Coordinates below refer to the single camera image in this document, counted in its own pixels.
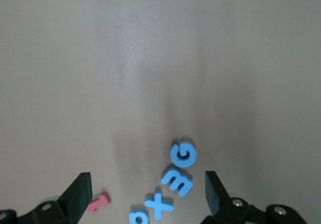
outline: beige tabletop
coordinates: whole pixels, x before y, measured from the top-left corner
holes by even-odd
[[[265,210],[321,219],[321,0],[0,0],[0,209],[30,211],[91,172],[129,223],[161,188],[199,224],[205,171]],[[190,192],[161,184],[174,139]]]

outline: metal screw head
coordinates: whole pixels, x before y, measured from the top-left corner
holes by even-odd
[[[45,204],[41,207],[41,210],[48,210],[51,208],[51,204]]]
[[[5,219],[7,217],[7,213],[6,212],[1,212],[0,213],[0,220],[2,220],[2,219]]]
[[[243,205],[243,202],[242,202],[241,200],[239,200],[239,199],[234,199],[234,200],[232,201],[232,203],[233,203],[235,206],[237,206],[237,207],[240,207],[240,206]]]
[[[286,215],[286,210],[282,208],[281,206],[276,206],[274,208],[274,211],[278,213],[279,215]]]

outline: black plastic mount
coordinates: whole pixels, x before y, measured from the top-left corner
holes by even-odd
[[[46,201],[20,217],[14,210],[0,210],[0,224],[77,224],[91,199],[90,173],[81,173],[57,201]]]
[[[205,173],[205,193],[212,216],[202,224],[306,224],[291,207],[270,205],[264,212],[245,200],[231,198],[215,171]]]

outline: blue letter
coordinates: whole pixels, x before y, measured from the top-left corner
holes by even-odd
[[[176,168],[169,169],[162,177],[162,184],[170,183],[170,189],[179,189],[179,196],[185,196],[193,187],[193,182]]]
[[[129,214],[130,224],[148,224],[148,215],[144,209],[131,210]]]
[[[189,167],[196,161],[196,150],[190,142],[174,144],[171,149],[171,160],[177,167]]]
[[[174,210],[173,203],[169,201],[163,201],[162,192],[157,190],[154,198],[146,198],[145,206],[155,208],[155,219],[160,220],[162,218],[162,211],[172,211]]]

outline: letter m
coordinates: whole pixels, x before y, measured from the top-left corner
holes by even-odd
[[[162,177],[162,184],[170,183],[171,190],[179,190],[179,196],[185,196],[193,187],[193,181],[180,173],[176,168],[170,168]]]

